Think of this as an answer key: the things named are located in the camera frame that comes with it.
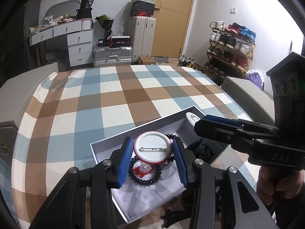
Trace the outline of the person's right hand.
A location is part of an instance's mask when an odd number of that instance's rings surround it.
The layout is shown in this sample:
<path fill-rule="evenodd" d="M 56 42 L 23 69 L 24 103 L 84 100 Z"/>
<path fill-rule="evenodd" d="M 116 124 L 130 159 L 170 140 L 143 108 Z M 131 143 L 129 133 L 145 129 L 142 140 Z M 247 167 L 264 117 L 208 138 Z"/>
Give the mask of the person's right hand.
<path fill-rule="evenodd" d="M 256 193 L 265 205 L 271 205 L 276 192 L 281 192 L 285 199 L 294 198 L 304 183 L 304 171 L 296 171 L 282 179 L 274 177 L 275 170 L 261 166 Z"/>

